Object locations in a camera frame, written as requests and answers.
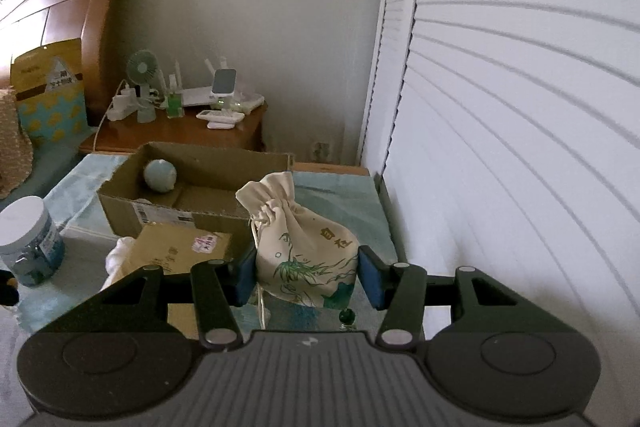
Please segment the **open cardboard box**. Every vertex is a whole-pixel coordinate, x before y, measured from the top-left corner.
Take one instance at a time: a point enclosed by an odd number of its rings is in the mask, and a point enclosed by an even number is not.
[[[166,194],[152,191],[143,179],[146,164],[156,159],[171,162],[177,170],[175,188]],[[138,237],[147,219],[182,223],[230,233],[227,254],[235,257],[253,240],[249,214],[236,200],[236,190],[291,166],[289,154],[151,142],[116,169],[98,190],[98,198],[116,235]]]

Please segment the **drawstring bag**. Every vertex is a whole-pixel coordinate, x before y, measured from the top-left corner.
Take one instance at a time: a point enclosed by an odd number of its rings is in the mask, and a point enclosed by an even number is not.
[[[236,198],[251,216],[258,286],[303,306],[347,307],[356,279],[358,240],[342,225],[294,201],[291,172],[248,182]]]

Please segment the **teal ball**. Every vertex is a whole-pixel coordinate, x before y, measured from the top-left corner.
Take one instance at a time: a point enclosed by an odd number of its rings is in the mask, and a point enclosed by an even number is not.
[[[144,171],[145,182],[151,190],[164,194],[174,190],[177,172],[167,160],[150,161]]]

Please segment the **wooden nightstand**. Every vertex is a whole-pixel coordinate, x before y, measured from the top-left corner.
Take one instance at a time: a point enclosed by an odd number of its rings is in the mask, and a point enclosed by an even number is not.
[[[233,129],[208,129],[205,120],[196,115],[201,107],[185,108],[183,118],[169,119],[165,111],[156,110],[156,119],[149,123],[138,123],[136,114],[120,121],[105,120],[98,134],[95,152],[132,153],[141,145],[151,141],[188,143],[260,151],[262,145],[262,117],[266,103],[244,117]],[[93,152],[94,136],[80,146],[82,153]]]

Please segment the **plastic jar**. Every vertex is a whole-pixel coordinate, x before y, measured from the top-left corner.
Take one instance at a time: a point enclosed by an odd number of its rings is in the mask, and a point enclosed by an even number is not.
[[[41,198],[21,198],[0,212],[0,257],[21,284],[48,279],[64,256],[65,244]]]

